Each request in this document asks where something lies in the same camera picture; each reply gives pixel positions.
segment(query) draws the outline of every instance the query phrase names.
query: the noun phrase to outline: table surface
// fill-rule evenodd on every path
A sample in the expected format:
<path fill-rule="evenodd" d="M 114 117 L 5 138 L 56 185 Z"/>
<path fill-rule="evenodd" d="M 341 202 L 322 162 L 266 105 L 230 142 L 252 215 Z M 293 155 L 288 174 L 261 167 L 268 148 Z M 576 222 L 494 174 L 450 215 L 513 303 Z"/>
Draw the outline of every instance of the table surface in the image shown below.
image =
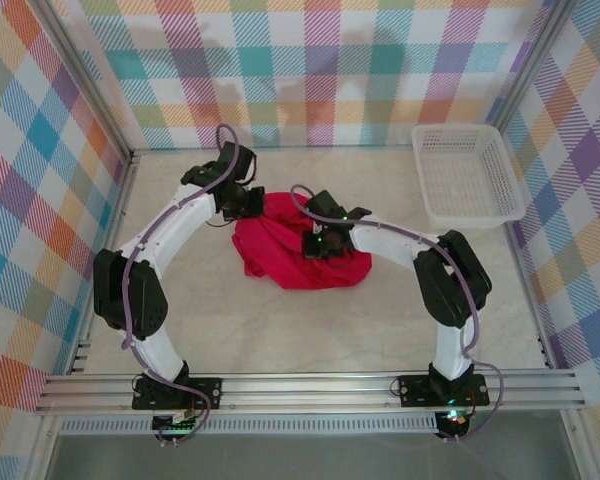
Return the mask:
<path fill-rule="evenodd" d="M 395 148 L 262 149 L 258 178 L 268 192 L 303 183 L 327 188 L 347 208 L 362 206 L 421 232 L 429 226 L 413 151 Z M 215 151 L 143 156 L 119 243 L 159 213 L 193 165 Z M 221 217 L 212 219 L 221 222 Z M 292 373 L 426 369 L 436 323 L 415 275 L 374 257 L 360 285 L 320 291 L 283 290 L 269 278 L 246 277 L 231 242 L 233 226 L 201 228 L 174 257 L 163 280 L 167 331 L 192 372 Z M 493 282 L 481 315 L 476 359 L 500 368 L 542 368 L 536 327 L 503 228 L 463 230 Z M 122 337 L 96 318 L 85 373 L 138 373 Z"/>

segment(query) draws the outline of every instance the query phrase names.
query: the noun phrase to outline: white floor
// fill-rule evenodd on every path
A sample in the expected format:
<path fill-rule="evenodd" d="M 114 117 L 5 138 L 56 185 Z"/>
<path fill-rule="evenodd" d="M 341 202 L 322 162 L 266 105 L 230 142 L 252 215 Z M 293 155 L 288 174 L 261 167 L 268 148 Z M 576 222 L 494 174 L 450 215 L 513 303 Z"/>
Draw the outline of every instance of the white floor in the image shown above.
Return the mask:
<path fill-rule="evenodd" d="M 363 206 L 405 227 L 432 231 L 410 149 L 256 153 L 255 184 L 269 192 L 288 191 L 297 182 L 316 192 L 327 188 L 347 208 Z M 142 157 L 121 243 L 160 211 L 186 170 L 216 157 L 212 151 Z M 201 228 L 162 281 L 169 301 L 167 330 L 192 372 L 414 370 L 432 361 L 436 324 L 410 271 L 374 258 L 369 276 L 355 288 L 284 291 L 269 279 L 244 275 L 232 233 L 233 226 Z M 474 357 L 501 368 L 543 367 L 503 230 L 464 233 L 493 282 Z M 97 319 L 85 373 L 139 372 L 120 342 L 120 335 Z"/>

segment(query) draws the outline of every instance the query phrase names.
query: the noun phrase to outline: plaid backdrop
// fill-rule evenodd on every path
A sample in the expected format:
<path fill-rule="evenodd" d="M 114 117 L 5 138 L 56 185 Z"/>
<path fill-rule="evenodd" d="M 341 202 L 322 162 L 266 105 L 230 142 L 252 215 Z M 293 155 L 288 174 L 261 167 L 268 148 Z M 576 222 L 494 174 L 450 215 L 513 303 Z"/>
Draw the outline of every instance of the plaid backdrop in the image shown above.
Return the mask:
<path fill-rule="evenodd" d="M 410 143 L 493 117 L 554 0 L 54 0 L 130 143 Z"/>
<path fill-rule="evenodd" d="M 581 0 L 507 132 L 530 201 L 516 233 L 560 367 L 600 439 L 600 0 Z"/>
<path fill-rule="evenodd" d="M 1 0 L 0 479 L 29 454 L 46 375 L 63 373 L 121 170 L 25 0 Z"/>

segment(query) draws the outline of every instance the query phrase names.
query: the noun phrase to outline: aluminum rail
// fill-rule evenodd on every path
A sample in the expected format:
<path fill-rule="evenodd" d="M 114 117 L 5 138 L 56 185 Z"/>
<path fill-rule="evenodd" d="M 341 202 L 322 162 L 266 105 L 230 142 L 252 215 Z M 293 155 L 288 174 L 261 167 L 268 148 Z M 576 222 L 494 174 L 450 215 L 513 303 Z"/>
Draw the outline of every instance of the aluminum rail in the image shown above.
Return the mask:
<path fill-rule="evenodd" d="M 492 401 L 498 379 L 485 375 Z M 584 406 L 584 398 L 571 370 L 504 370 L 502 410 L 565 410 Z M 206 374 L 223 379 L 223 414 L 389 413 L 440 410 L 436 407 L 402 408 L 389 390 L 405 374 L 379 372 L 342 374 Z M 37 407 L 40 415 L 138 414 L 131 409 L 135 375 L 51 376 Z M 491 406 L 478 407 L 489 410 Z M 160 410 L 143 413 L 169 414 Z"/>

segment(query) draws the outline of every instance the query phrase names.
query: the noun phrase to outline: red cloth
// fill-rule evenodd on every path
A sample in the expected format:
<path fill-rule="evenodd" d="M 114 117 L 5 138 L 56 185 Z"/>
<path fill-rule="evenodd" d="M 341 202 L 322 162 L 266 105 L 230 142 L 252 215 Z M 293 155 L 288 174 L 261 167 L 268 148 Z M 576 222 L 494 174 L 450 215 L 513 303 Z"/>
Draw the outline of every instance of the red cloth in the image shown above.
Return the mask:
<path fill-rule="evenodd" d="M 301 203 L 308 198 L 301 197 Z M 345 252 L 344 258 L 307 260 L 302 257 L 302 233 L 313 221 L 300 212 L 289 193 L 265 195 L 265 214 L 238 220 L 233 244 L 244 260 L 247 276 L 269 275 L 285 289 L 319 290 L 351 287 L 371 270 L 371 255 Z"/>

